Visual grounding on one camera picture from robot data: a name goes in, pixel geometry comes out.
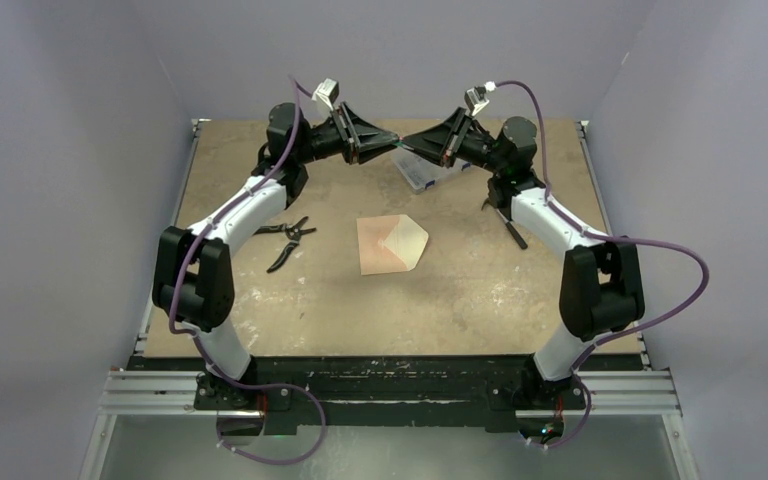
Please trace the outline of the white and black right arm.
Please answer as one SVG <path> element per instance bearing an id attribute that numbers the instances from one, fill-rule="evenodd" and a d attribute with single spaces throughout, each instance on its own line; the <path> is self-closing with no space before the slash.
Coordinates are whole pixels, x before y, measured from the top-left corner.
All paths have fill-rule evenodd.
<path id="1" fill-rule="evenodd" d="M 533 168 L 543 138 L 537 124 L 521 116 L 508 118 L 492 135 L 458 108 L 442 123 L 401 141 L 406 150 L 439 167 L 464 160 L 490 172 L 487 204 L 559 256 L 562 323 L 525 362 L 514 393 L 536 407 L 548 405 L 570 386 L 580 357 L 598 340 L 623 332 L 645 312 L 636 246 L 605 239 L 554 200 Z"/>

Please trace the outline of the pink and cream envelope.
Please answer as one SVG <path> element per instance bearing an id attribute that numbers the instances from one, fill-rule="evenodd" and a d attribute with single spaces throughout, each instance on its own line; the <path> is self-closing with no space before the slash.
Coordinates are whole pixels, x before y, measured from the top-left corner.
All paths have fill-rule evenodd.
<path id="1" fill-rule="evenodd" d="M 428 232 L 408 215 L 356 220 L 360 273 L 402 273 L 413 270 L 429 240 Z"/>

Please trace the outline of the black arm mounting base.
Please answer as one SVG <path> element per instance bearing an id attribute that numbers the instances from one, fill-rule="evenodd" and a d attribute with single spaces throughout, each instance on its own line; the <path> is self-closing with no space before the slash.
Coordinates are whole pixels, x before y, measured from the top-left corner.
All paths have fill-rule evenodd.
<path id="1" fill-rule="evenodd" d="M 526 429 L 558 436 L 595 387 L 582 376 L 539 379 L 528 355 L 262 356 L 232 386 L 197 358 L 132 357 L 129 372 L 191 374 L 187 404 L 228 417 L 252 413 L 269 435 L 300 426 Z"/>

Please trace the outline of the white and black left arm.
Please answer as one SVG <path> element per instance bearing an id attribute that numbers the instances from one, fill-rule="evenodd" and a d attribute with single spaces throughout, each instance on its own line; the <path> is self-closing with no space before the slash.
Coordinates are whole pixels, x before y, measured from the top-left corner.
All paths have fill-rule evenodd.
<path id="1" fill-rule="evenodd" d="M 187 228 L 170 226 L 159 237 L 151 300 L 174 335 L 193 340 L 208 376 L 232 408 L 257 399 L 255 361 L 230 320 L 235 300 L 232 258 L 300 196 L 307 164 L 340 155 L 366 163 L 397 147 L 398 134 L 360 118 L 342 103 L 312 126 L 299 105 L 282 103 L 268 115 L 266 141 L 243 186 L 213 213 Z"/>

